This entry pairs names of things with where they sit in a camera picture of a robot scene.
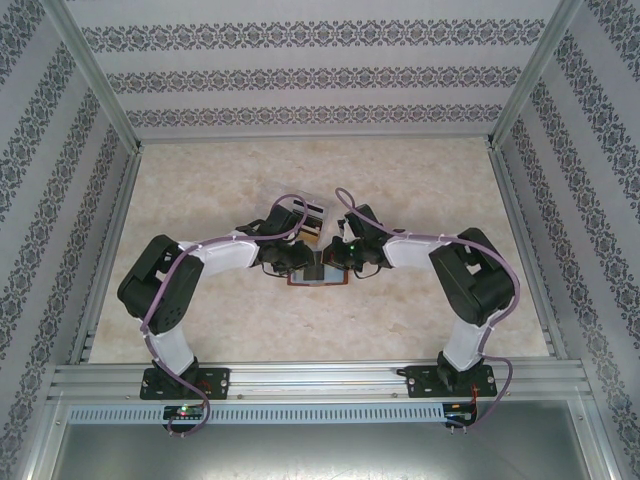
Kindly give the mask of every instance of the white arm segment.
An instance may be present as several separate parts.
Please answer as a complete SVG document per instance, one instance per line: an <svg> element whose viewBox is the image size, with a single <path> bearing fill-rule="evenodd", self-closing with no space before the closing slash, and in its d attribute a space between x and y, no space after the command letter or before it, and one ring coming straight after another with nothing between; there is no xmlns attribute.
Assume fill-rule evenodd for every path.
<svg viewBox="0 0 640 480"><path fill-rule="evenodd" d="M382 247L387 260L393 267L418 267L432 269L429 254L447 245L445 242L415 240L411 237L391 237ZM445 358L459 372L463 372L473 367L480 360L478 347L489 322L500 312L492 315L487 323L482 327L465 322L461 318L456 318L453 324L453 331L443 354Z"/></svg>
<svg viewBox="0 0 640 480"><path fill-rule="evenodd" d="M253 265L260 247L244 233L233 231L229 236L237 238L214 243L190 253L204 263L201 278L235 268L249 268ZM194 244L194 242L179 242L183 250ZM193 363L193 352L182 331L182 323L178 323L165 333L158 335L149 333L149 338L159 359L175 374L181 375Z"/></svg>

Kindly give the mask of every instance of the perforated metal strip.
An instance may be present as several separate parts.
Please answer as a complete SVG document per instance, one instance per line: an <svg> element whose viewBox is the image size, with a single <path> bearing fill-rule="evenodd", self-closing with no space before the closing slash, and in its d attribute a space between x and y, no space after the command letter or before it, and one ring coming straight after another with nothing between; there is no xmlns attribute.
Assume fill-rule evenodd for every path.
<svg viewBox="0 0 640 480"><path fill-rule="evenodd" d="M163 405L74 406L71 425L145 425L162 423ZM374 405L214 405L210 424L328 424L442 422L441 403ZM192 424L194 420L176 420Z"/></svg>

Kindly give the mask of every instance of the patterned wallpaper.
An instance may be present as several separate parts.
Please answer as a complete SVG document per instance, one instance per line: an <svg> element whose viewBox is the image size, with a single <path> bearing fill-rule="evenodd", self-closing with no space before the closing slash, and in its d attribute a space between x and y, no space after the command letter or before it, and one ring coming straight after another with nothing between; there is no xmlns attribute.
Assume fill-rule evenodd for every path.
<svg viewBox="0 0 640 480"><path fill-rule="evenodd" d="M0 479L73 346L129 156L35 0L0 5Z"/></svg>
<svg viewBox="0 0 640 480"><path fill-rule="evenodd" d="M640 478L640 15L585 2L502 145L571 356Z"/></svg>
<svg viewBox="0 0 640 480"><path fill-rule="evenodd" d="M558 0L68 6L143 140L489 133Z"/></svg>

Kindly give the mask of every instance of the beige floor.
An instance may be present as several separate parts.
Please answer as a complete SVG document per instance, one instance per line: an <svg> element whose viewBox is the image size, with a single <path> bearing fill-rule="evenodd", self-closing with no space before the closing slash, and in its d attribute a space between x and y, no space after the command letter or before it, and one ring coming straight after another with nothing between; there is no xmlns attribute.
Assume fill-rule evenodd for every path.
<svg viewBox="0 0 640 480"><path fill-rule="evenodd" d="M347 139L146 147L90 361L149 361L116 289L153 236L226 234L256 218L264 184L274 181L330 199L346 187L394 228L480 227L524 285L487 351L548 354L483 141ZM335 216L343 212L336 204ZM433 272L394 269L300 288L255 268L201 280L184 328L201 361L391 360L435 358L454 318Z"/></svg>

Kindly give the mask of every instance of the enclosure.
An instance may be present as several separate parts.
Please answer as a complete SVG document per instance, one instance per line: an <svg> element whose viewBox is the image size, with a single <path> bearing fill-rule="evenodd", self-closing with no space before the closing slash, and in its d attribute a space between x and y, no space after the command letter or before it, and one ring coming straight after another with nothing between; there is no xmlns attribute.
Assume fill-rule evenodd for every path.
<svg viewBox="0 0 640 480"><path fill-rule="evenodd" d="M638 0L0 8L0 478L640 478ZM522 299L481 427L451 434L469 398L397 374L450 335L434 272L253 268L198 285L185 336L226 399L168 437L180 402L140 399L118 285L154 236L225 235L274 185L327 202L321 246L336 187L390 228L487 234Z"/></svg>

